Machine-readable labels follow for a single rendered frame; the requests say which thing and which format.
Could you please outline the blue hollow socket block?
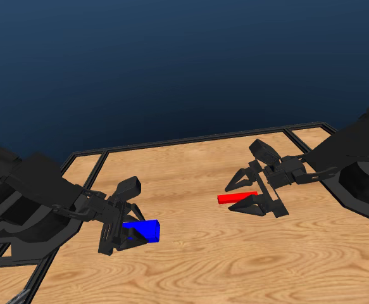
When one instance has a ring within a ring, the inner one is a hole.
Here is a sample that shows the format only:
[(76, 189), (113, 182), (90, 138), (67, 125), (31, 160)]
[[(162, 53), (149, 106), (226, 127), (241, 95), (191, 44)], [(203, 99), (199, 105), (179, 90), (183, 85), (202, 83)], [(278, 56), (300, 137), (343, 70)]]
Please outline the blue hollow socket block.
[(135, 222), (124, 222), (122, 224), (124, 228), (133, 227), (140, 234), (142, 234), (149, 243), (158, 243), (160, 237), (160, 224), (158, 220), (145, 220)]

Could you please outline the thin red peg bar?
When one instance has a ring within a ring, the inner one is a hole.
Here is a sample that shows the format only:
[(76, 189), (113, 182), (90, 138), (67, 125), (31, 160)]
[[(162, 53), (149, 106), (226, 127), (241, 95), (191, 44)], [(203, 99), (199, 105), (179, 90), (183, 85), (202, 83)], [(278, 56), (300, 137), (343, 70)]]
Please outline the thin red peg bar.
[(223, 204), (231, 204), (237, 203), (248, 196), (257, 196), (258, 193), (256, 191), (246, 192), (246, 193), (232, 193), (232, 194), (220, 194), (217, 196), (218, 203), (220, 205)]

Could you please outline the silver aluminium rail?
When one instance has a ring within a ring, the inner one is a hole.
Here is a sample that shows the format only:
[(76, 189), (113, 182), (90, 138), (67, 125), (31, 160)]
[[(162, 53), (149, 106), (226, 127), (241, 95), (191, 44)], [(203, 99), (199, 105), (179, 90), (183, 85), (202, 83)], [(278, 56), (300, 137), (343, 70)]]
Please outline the silver aluminium rail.
[(27, 298), (30, 289), (23, 289), (20, 293), (14, 296), (10, 301), (6, 304), (23, 304), (25, 299)]

